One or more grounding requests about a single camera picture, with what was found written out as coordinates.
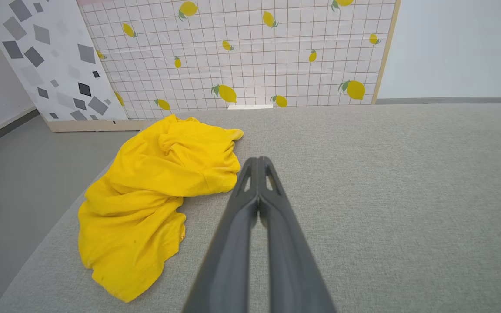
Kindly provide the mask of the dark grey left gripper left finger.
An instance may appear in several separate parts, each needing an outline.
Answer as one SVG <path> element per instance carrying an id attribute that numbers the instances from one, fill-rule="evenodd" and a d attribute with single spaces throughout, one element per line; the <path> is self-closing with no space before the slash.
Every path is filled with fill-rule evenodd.
<path id="1" fill-rule="evenodd" d="M 246 313 L 249 256 L 258 215 L 258 159 L 244 163 L 183 307 L 184 313 Z"/>

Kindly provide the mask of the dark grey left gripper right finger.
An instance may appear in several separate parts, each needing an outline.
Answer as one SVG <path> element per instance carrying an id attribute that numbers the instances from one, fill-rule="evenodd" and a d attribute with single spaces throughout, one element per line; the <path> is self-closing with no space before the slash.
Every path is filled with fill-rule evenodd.
<path id="1" fill-rule="evenodd" d="M 335 313 L 324 279 L 272 161 L 258 159 L 258 211 L 267 229 L 272 313 Z"/>

